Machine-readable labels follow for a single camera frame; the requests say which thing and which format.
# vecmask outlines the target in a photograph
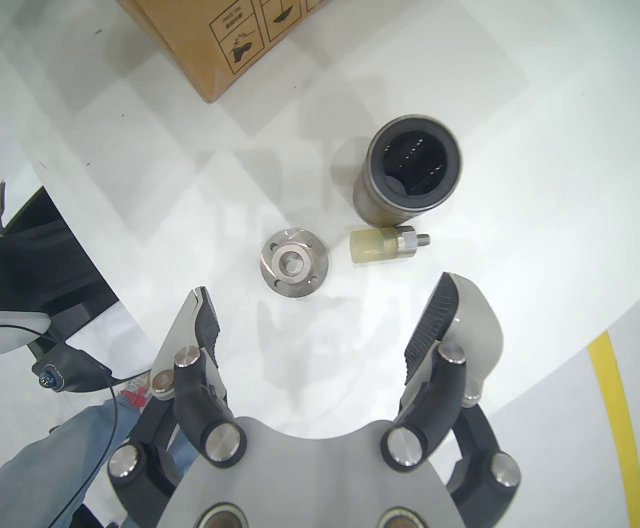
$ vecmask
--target white table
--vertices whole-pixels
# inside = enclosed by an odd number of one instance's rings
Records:
[[[0,101],[31,164],[156,345],[208,287],[237,415],[308,437],[393,417],[445,270],[480,286],[504,330],[489,412],[640,298],[640,3],[335,0],[211,105],[115,2],[10,4]],[[353,177],[406,113],[457,135],[462,180],[413,222],[432,246],[355,268]],[[331,251],[300,300],[258,265],[291,226]]]

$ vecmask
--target person's leg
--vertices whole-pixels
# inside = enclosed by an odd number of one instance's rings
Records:
[[[116,400],[118,424],[109,455],[124,442],[140,418],[140,412],[125,396]],[[0,468],[2,525],[48,527],[100,460],[112,427],[113,402],[108,400],[78,413],[4,464]],[[55,528],[69,526],[89,484],[54,524]]]

